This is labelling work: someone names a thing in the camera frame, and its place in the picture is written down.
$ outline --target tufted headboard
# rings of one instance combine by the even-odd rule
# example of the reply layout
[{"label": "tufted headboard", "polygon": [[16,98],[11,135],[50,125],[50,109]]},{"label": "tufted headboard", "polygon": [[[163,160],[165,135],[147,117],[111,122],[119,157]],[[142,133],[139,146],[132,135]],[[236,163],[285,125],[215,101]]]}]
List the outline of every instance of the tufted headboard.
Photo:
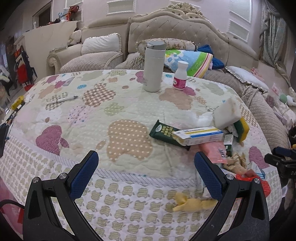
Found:
[{"label": "tufted headboard", "polygon": [[171,6],[175,5],[129,19],[128,52],[136,52],[135,44],[139,40],[176,38],[192,41],[197,46],[208,44],[214,56],[226,63],[229,54],[229,38],[217,30],[200,11],[195,10],[197,13],[189,14],[178,9],[174,9],[174,12],[167,11],[172,11]]}]

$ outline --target white wall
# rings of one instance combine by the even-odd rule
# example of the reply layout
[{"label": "white wall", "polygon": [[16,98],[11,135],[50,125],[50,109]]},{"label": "white wall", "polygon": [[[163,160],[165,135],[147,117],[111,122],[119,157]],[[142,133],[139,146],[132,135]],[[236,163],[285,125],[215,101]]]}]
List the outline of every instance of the white wall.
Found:
[{"label": "white wall", "polygon": [[[50,0],[25,0],[7,20],[4,30],[0,32],[0,44],[4,44],[9,36],[17,40],[23,33],[32,30],[33,15]],[[58,13],[65,7],[65,0],[52,1],[52,20],[58,18]]]},{"label": "white wall", "polygon": [[[103,18],[108,13],[109,0],[84,0],[83,23],[88,25],[93,20]],[[146,14],[170,4],[169,0],[135,0],[136,14]],[[256,52],[259,51],[259,32],[261,24],[261,0],[252,0],[251,24],[230,13],[230,0],[184,0],[193,5],[200,6],[201,12],[222,32],[228,31],[229,20],[233,20],[250,31],[248,45]]]},{"label": "white wall", "polygon": [[[169,0],[135,0],[136,14],[145,14],[166,7]],[[17,39],[22,33],[32,29],[33,15],[46,5],[49,0],[25,0],[12,14],[1,32],[0,41],[5,42],[9,35],[15,35]],[[202,13],[222,32],[228,31],[229,20],[234,20],[250,31],[248,45],[256,52],[259,50],[259,31],[261,22],[261,1],[252,0],[252,23],[230,13],[230,0],[187,0],[186,2],[200,6]],[[58,17],[58,13],[65,7],[65,0],[53,0],[52,20]],[[103,18],[108,13],[107,0],[84,0],[80,5],[83,9],[83,25],[87,26],[92,21]]]}]

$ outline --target white pillow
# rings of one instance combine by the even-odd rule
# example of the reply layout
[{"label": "white pillow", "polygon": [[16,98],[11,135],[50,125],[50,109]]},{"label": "white pillow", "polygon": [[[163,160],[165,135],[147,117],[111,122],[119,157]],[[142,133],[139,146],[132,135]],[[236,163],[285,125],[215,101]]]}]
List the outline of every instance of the white pillow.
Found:
[{"label": "white pillow", "polygon": [[109,51],[121,52],[120,34],[114,33],[107,36],[87,38],[82,45],[81,55]]},{"label": "white pillow", "polygon": [[258,89],[262,90],[263,92],[268,92],[269,88],[268,86],[263,83],[261,80],[257,79],[254,75],[252,75],[250,72],[234,66],[227,66],[225,69],[231,73],[233,76],[235,76],[240,82],[244,84],[250,84],[254,87],[257,87]]}]

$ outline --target quilted bedspread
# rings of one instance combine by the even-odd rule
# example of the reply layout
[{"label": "quilted bedspread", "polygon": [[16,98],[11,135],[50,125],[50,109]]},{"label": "quilted bedspread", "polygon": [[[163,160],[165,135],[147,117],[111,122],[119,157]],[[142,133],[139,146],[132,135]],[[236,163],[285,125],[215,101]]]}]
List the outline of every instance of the quilted bedspread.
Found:
[{"label": "quilted bedspread", "polygon": [[[27,94],[32,100],[17,113],[0,159],[0,176],[15,198],[24,204],[33,177],[56,178],[96,150],[99,167],[76,203],[99,235],[116,241],[188,240],[211,212],[172,211],[176,191],[189,197],[203,192],[193,164],[198,148],[187,151],[153,139],[149,132],[158,119],[194,128],[199,115],[234,97],[250,131],[243,144],[234,143],[233,151],[265,171],[271,219],[281,202],[279,176],[264,162],[270,153],[267,141],[235,91],[193,77],[178,91],[170,73],[163,73],[156,93],[142,90],[142,82],[143,71],[98,70],[49,76],[31,88]],[[51,104],[74,95],[79,98]],[[70,230],[57,200],[53,202],[63,227]],[[239,202],[222,232],[230,227]]]}]

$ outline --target curtain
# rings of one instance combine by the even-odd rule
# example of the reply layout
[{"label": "curtain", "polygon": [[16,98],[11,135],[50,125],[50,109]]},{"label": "curtain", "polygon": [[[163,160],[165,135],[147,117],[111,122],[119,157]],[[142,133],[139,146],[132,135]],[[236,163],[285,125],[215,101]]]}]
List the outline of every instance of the curtain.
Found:
[{"label": "curtain", "polygon": [[291,87],[286,68],[280,63],[280,56],[287,34],[287,24],[268,0],[262,0],[260,31],[260,59],[274,67]]}]

